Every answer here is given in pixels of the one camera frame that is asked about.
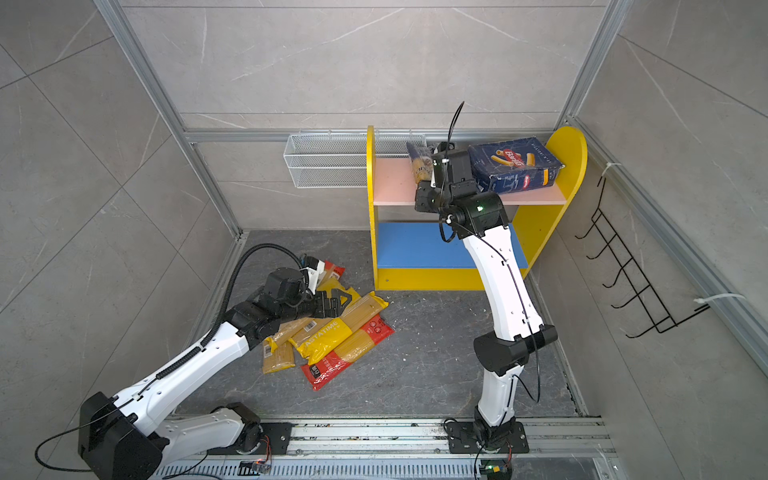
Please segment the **blue yellow spaghetti bag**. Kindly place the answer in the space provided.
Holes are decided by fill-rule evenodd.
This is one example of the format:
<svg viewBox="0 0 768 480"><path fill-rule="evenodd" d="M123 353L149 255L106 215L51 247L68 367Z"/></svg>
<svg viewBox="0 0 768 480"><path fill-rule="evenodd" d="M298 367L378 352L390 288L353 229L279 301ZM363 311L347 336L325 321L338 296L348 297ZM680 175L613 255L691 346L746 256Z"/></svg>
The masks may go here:
<svg viewBox="0 0 768 480"><path fill-rule="evenodd" d="M407 152L410 158L411 171L416 184L426 181L429 185L433 183L433 150L427 145L406 143Z"/></svg>

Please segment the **blue Barilla rigatoni box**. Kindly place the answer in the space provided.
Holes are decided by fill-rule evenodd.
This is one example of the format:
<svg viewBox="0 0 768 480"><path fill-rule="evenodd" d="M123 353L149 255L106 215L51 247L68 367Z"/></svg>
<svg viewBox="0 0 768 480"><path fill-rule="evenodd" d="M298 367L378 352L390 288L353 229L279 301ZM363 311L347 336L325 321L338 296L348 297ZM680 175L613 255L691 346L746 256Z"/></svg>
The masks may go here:
<svg viewBox="0 0 768 480"><path fill-rule="evenodd" d="M551 187L564 168L536 137L471 145L468 153L479 189L499 195Z"/></svg>

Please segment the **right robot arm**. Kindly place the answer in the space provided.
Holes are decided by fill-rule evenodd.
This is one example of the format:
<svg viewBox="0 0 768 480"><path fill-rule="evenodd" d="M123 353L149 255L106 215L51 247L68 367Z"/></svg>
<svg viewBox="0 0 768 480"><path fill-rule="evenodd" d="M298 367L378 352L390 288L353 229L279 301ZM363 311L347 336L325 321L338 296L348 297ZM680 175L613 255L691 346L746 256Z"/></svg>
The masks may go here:
<svg viewBox="0 0 768 480"><path fill-rule="evenodd" d="M484 369L473 431L482 448L498 450L514 439L514 400L525 365L558 335L543 322L524 285L500 196L478 190L468 153L437 149L431 161L432 179L417 184L415 208L436 213L439 225L451 228L444 242L462 241L489 300L493 330L473 341Z"/></svg>

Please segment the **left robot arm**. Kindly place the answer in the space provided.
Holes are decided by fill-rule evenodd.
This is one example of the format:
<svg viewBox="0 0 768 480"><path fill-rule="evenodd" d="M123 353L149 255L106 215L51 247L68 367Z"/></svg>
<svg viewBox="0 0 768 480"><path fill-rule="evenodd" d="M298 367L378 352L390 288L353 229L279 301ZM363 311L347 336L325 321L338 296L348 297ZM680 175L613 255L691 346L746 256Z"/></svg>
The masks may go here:
<svg viewBox="0 0 768 480"><path fill-rule="evenodd" d="M281 252L294 264L272 271L262 287L232 305L238 274L261 250ZM353 298L340 287L329 288L324 278L325 264L315 257L297 256L274 243L247 249L235 264L202 338L132 386L113 396L97 392L83 402L79 424L72 430L85 463L82 472L99 479L148 479L163 466L195 453L230 448L250 454L266 449L260 417L240 402L186 419L171 415L188 396L260 347L281 325L340 316Z"/></svg>

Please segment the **red yellow pasta bag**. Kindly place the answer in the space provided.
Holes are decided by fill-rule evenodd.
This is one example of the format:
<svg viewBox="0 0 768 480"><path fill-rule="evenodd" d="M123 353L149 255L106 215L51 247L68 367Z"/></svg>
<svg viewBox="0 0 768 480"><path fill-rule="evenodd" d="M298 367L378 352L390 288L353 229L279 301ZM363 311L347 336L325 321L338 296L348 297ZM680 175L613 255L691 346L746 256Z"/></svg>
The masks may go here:
<svg viewBox="0 0 768 480"><path fill-rule="evenodd" d="M317 363L303 365L301 371L318 391L394 333L394 329L376 315Z"/></svg>

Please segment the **small tan pasta bag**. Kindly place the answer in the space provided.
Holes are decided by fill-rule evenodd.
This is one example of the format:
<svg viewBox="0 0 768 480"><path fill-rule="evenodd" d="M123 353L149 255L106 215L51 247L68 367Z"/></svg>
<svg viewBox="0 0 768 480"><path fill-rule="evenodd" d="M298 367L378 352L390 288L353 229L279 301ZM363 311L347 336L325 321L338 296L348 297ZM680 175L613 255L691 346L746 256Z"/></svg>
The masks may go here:
<svg viewBox="0 0 768 480"><path fill-rule="evenodd" d="M268 340L263 342L263 374L276 373L295 366L294 349L290 343L277 345Z"/></svg>

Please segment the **yellow shelf unit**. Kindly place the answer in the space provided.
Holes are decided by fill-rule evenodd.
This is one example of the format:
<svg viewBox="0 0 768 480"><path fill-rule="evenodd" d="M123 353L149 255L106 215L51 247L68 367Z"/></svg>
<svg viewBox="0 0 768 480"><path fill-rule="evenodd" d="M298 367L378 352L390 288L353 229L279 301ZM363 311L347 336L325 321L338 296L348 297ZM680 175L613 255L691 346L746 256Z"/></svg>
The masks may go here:
<svg viewBox="0 0 768 480"><path fill-rule="evenodd" d="M383 207L412 207L416 184L410 160L380 155L380 135L367 132L366 173L374 289L377 291L481 291L474 262L459 240L441 240L433 216L426 222L386 222ZM588 148L584 134L573 127L556 130L546 148L563 164L554 185L504 194L505 206L517 211L510 224L513 251L521 274L527 276L555 233L584 180Z"/></svg>

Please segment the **red white spaghetti bag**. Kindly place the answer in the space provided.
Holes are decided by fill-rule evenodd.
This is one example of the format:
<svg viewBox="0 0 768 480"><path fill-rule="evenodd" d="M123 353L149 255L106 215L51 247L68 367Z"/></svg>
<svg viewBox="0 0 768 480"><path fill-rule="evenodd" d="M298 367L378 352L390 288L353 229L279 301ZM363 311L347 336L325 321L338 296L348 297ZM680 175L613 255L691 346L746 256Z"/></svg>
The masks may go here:
<svg viewBox="0 0 768 480"><path fill-rule="evenodd" d="M328 282L332 282L332 281L338 282L343 276L344 272L345 272L344 267L338 266L330 261L325 261L324 270L322 272L322 275L319 277L317 289L320 289L321 287L326 285Z"/></svg>

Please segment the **yellow Pastatime spaghetti bag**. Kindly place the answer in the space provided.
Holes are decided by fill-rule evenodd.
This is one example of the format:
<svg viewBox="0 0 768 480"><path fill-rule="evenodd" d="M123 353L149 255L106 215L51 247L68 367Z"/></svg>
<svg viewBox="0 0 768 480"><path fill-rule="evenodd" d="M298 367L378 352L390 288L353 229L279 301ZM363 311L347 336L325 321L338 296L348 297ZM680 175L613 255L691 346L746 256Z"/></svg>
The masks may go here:
<svg viewBox="0 0 768 480"><path fill-rule="evenodd" d="M309 365L314 365L388 306L386 300L371 292L347 307L339 317L311 320L289 343Z"/></svg>

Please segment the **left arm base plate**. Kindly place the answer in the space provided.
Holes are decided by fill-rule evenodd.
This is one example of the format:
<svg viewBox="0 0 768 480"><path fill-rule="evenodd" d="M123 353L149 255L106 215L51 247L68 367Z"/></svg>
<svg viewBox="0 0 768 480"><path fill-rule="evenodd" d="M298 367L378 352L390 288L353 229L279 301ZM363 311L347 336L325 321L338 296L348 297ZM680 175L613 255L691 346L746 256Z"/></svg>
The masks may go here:
<svg viewBox="0 0 768 480"><path fill-rule="evenodd" d="M261 423L259 427L247 427L233 445L211 449L219 455L286 455L291 439L293 424L288 422Z"/></svg>

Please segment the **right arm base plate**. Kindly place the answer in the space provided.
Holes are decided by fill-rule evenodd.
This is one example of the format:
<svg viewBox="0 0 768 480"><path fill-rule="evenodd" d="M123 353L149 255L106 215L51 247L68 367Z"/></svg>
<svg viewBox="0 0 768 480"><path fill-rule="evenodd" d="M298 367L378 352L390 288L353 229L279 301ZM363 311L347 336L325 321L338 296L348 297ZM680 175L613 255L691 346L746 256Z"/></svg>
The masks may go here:
<svg viewBox="0 0 768 480"><path fill-rule="evenodd" d="M515 419L498 427L489 427L482 420L458 421L449 418L442 422L442 427L451 454L479 453L481 449L491 453L530 452L524 426Z"/></svg>

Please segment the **aluminium mounting rail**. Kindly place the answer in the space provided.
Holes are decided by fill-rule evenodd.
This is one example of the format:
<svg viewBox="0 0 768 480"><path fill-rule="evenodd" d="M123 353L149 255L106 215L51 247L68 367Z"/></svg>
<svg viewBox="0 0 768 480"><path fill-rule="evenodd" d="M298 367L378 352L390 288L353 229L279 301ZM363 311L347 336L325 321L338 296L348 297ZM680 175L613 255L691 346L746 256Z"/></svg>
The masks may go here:
<svg viewBox="0 0 768 480"><path fill-rule="evenodd" d="M467 420L284 419L267 422L272 451L212 450L156 479L622 479L597 418L527 418L498 448L470 439Z"/></svg>

